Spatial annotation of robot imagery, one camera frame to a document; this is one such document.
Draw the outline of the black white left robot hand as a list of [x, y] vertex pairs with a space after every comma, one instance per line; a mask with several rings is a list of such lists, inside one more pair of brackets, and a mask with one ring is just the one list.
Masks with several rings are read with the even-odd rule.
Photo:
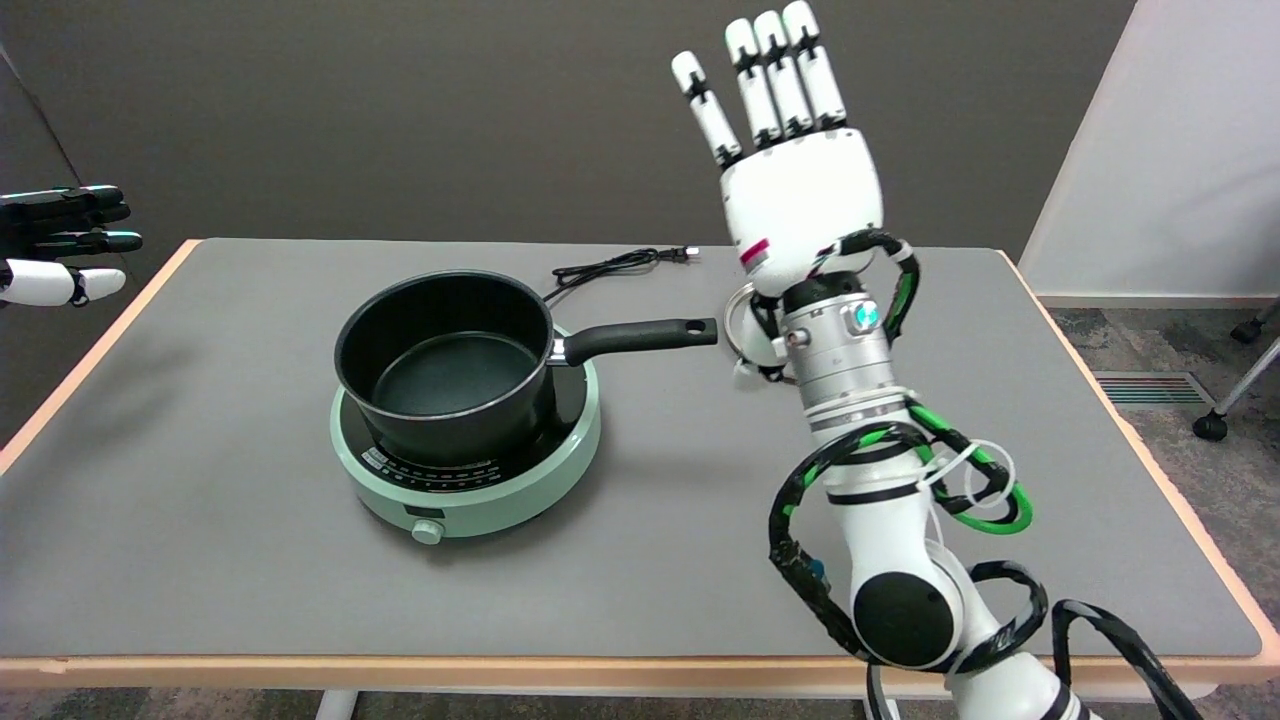
[[127, 281], [124, 270], [74, 266], [65, 260], [142, 249], [138, 233], [108, 228], [128, 217], [125, 195], [114, 184], [3, 195], [3, 302], [82, 307], [119, 292]]

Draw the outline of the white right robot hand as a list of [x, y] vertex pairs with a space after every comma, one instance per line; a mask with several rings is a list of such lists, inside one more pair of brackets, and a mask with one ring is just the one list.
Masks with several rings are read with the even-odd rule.
[[809, 3], [733, 20], [724, 45], [748, 117], [744, 137], [694, 53], [677, 54], [671, 70], [719, 169], [730, 240], [754, 293], [724, 327], [737, 370], [783, 382], [783, 292], [815, 273], [855, 269], [836, 246], [882, 225], [883, 193]]

